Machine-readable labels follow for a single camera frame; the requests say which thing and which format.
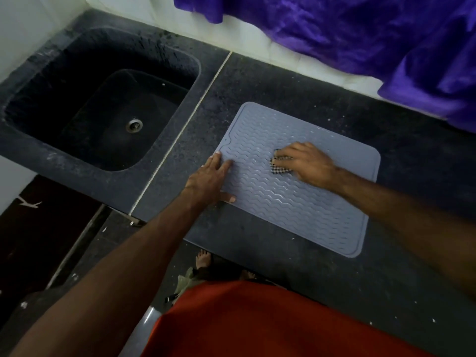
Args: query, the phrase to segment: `red fabric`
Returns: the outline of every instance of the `red fabric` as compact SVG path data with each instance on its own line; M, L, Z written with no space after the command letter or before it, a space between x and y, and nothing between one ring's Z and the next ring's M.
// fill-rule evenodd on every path
M275 286L205 282L160 317L150 356L430 356Z

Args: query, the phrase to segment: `foot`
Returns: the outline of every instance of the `foot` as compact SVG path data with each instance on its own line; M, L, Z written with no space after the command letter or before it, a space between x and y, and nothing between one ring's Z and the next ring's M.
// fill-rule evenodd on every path
M197 269L209 267L211 264L211 254L203 249L195 257L195 267Z
M256 278L256 274L251 273L247 270L242 270L241 275L239 276L240 280L255 279L255 278Z

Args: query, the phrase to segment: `hand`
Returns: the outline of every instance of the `hand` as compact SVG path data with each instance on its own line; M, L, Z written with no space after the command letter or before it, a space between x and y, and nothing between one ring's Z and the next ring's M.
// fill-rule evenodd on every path
M233 161L226 160L220 166L221 153L217 152L208 158L195 173L190 175L182 193L192 198L193 202L206 207L222 200L233 203L236 197L220 191L228 169Z
M338 168L330 157L311 143L292 143L283 149L277 150L274 155L291 156L292 160L277 160L274 158L273 164L277 167L294 170L299 180L319 188L331 188Z

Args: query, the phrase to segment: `white grout line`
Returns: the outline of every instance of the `white grout line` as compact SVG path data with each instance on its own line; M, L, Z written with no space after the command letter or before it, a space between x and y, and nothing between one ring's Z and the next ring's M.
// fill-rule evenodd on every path
M50 289L51 288L51 285L54 283L55 279L58 277L58 275L60 274L60 272L63 270L66 262L68 262L68 259L72 256L72 254L74 253L74 251L76 250L76 248L78 247L80 241L84 238L84 236L86 235L86 233L89 231L89 228L91 228L91 225L94 223L94 221L96 220L96 218L99 216L99 214L102 212L102 210L104 209L105 205L104 204L101 204L101 206L99 207L98 211L96 213L94 213L94 216L92 216L91 220L89 221L88 225L86 225L86 228L83 229L83 231L81 232L80 236L78 237L78 239L76 240L76 242L74 242L73 246L71 247L71 249L69 250L68 254L63 258L63 260L61 261L61 263L59 264L59 267L58 269L56 270L55 274L53 274L53 276L51 277L50 279L50 282L48 282L48 284L46 285L46 288L45 289Z
M140 193L139 195L139 198L137 198L136 202L134 203L134 205L132 206L132 209L130 210L129 212L129 215L132 216L132 212L134 211L134 209L137 207L137 204L139 203L140 199L144 196L147 188L149 187L149 185L152 183L152 180L154 180L154 177L155 175L157 174L158 170L160 169L160 167L162 167L162 164L164 164L165 162L165 159L167 159L167 156L169 156L170 152L172 151L172 148L175 146L175 144L177 143L177 140L180 138L180 136L182 135L183 131L185 130L185 128L187 127L188 123L190 122L190 120L192 120L195 112L197 111L197 109L199 108L200 104L202 103L202 100L204 99L204 97L207 95L207 92L208 90L211 88L211 85L215 82L215 79L218 77L218 74L220 73L220 71L223 69L223 66L225 66L226 62L228 61L228 59L230 58L231 54L233 52L230 51L227 55L227 57L225 58L225 60L223 61L223 63L221 64L220 68L218 69L217 73L215 74L215 76L213 77L210 85L208 86L208 88L205 90L205 93L202 95L202 97L200 98L199 102L197 103L197 105L195 106L195 109L193 109L193 112L192 114L190 115L190 117L188 118L187 122L185 123L185 125L183 125L183 128L182 130L179 132L179 134L177 135L177 137L175 138L174 142L172 143L172 145L170 146L170 148L167 150L167 153L165 153L162 161L160 162L160 164L158 165L157 169L155 169L154 173L152 174L152 176L150 177L149 181L147 182L144 190L142 191L142 193Z

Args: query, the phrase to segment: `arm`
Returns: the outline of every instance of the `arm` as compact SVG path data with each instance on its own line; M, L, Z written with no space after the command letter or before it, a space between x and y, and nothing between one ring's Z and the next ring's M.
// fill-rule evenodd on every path
M293 143L276 152L292 160L273 160L293 169L311 185L340 195L385 226L408 250L476 298L476 226L411 197L338 168L311 143Z
M220 192L231 161L211 156L181 194L103 258L31 327L11 357L117 356L151 303L167 265L194 221Z

